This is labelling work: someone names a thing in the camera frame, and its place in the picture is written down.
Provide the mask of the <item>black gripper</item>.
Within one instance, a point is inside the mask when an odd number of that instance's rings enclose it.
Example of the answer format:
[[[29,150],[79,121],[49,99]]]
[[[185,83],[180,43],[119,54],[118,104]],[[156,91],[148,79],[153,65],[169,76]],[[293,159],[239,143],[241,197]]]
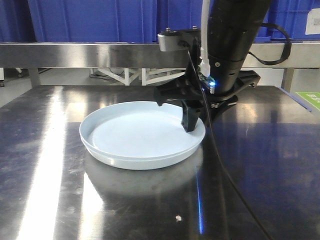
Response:
[[[154,99],[159,106],[170,100],[181,100],[181,125],[186,132],[192,132],[195,129],[198,119],[207,120],[206,105],[201,90],[195,79],[190,76],[193,77],[194,74],[185,73],[165,84],[156,86],[154,89]],[[231,92],[223,96],[213,94],[216,82],[212,77],[203,80],[201,86],[208,101],[211,120],[215,120],[216,117],[234,106],[238,101],[236,94],[248,86],[255,87],[260,78],[253,70],[241,70]]]

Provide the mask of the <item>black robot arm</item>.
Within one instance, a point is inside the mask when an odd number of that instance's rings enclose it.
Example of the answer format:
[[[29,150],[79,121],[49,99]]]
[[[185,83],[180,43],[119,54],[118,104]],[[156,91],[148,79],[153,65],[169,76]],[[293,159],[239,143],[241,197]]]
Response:
[[[181,100],[181,124],[186,132],[195,129],[198,119],[211,121],[235,105],[240,91],[259,82],[257,73],[242,71],[242,67],[270,5],[269,0],[203,3],[199,29],[158,35],[162,52],[188,52],[185,73],[154,91],[159,106]]]

